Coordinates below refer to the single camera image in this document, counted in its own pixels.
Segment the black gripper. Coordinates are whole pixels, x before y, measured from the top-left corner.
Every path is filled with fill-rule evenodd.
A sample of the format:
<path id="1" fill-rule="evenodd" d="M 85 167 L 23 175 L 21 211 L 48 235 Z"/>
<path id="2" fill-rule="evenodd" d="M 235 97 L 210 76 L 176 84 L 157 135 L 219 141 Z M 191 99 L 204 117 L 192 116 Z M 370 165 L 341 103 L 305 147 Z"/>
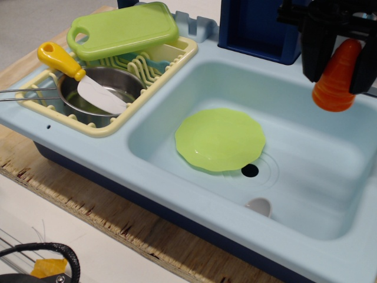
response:
<path id="1" fill-rule="evenodd" d="M 376 1 L 283 1 L 277 20 L 295 25 L 301 32 L 304 75 L 318 82 L 333 52 L 337 35 L 366 40 L 357 57 L 349 92 L 369 91 L 376 80 L 376 20 L 364 18 L 376 12 Z"/>

